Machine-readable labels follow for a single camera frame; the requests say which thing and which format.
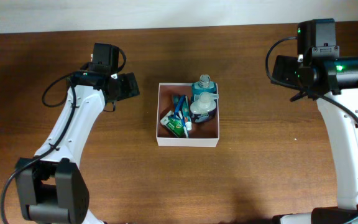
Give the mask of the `blue razor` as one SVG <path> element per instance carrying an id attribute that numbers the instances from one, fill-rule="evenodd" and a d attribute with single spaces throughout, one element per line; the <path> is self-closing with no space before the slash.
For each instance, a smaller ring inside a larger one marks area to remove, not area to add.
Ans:
<path id="1" fill-rule="evenodd" d="M 172 102 L 174 105 L 174 113 L 173 117 L 178 119 L 179 118 L 179 112 L 182 109 L 183 102 L 185 101 L 185 95 L 172 95 Z"/>

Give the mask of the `blue white toothbrush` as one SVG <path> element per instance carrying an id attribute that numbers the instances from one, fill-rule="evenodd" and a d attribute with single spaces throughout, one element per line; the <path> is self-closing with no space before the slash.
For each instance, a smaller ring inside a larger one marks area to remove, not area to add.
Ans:
<path id="1" fill-rule="evenodd" d="M 179 112 L 179 119 L 180 119 L 180 121 L 181 121 L 181 125 L 182 125 L 182 128 L 183 128 L 185 137 L 186 137 L 186 138 L 189 138 L 188 130 L 186 129 L 185 122 L 184 122 L 183 115 L 182 115 L 182 112 L 181 112 L 181 111 Z"/>

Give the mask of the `teal mouthwash bottle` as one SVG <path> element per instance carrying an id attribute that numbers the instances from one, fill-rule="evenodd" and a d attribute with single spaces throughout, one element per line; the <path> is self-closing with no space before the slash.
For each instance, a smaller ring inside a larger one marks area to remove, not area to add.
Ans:
<path id="1" fill-rule="evenodd" d="M 191 92 L 191 101 L 194 102 L 203 92 L 217 93 L 216 84 L 211 80 L 209 75 L 201 75 L 199 81 L 192 84 Z"/>

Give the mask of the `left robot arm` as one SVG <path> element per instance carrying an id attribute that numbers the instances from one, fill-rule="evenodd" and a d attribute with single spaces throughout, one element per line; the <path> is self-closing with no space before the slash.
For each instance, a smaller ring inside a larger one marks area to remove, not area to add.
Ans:
<path id="1" fill-rule="evenodd" d="M 19 206 L 36 223 L 101 223 L 90 211 L 90 193 L 80 172 L 83 149 L 106 104 L 140 94 L 133 73 L 77 70 L 67 83 L 65 106 L 52 132 L 32 158 L 15 166 Z"/>

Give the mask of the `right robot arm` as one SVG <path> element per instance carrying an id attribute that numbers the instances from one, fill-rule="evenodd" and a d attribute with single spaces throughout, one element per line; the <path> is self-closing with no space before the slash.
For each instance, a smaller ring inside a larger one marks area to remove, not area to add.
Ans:
<path id="1" fill-rule="evenodd" d="M 337 205 L 309 213 L 277 215 L 274 223 L 358 223 L 358 58 L 302 59 L 279 55 L 272 83 L 298 90 L 294 101 L 316 101 L 329 136 L 337 182 Z"/>

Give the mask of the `clear pump soap bottle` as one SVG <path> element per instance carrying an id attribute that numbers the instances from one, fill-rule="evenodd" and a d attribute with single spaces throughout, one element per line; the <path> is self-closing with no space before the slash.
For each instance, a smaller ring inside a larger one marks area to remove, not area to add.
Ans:
<path id="1" fill-rule="evenodd" d="M 194 123 L 204 123 L 215 117 L 218 110 L 217 93 L 202 92 L 190 106 L 191 120 Z"/>

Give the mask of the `green red toothpaste tube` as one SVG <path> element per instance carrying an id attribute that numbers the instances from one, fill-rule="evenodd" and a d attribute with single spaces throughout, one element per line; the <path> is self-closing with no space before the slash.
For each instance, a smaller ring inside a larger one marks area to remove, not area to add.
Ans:
<path id="1" fill-rule="evenodd" d="M 188 131 L 191 131 L 192 130 L 192 122 L 191 122 L 189 105 L 188 105 L 188 97 L 186 95 L 183 95 L 183 103 L 181 106 L 181 112 L 183 115 L 186 129 Z"/>

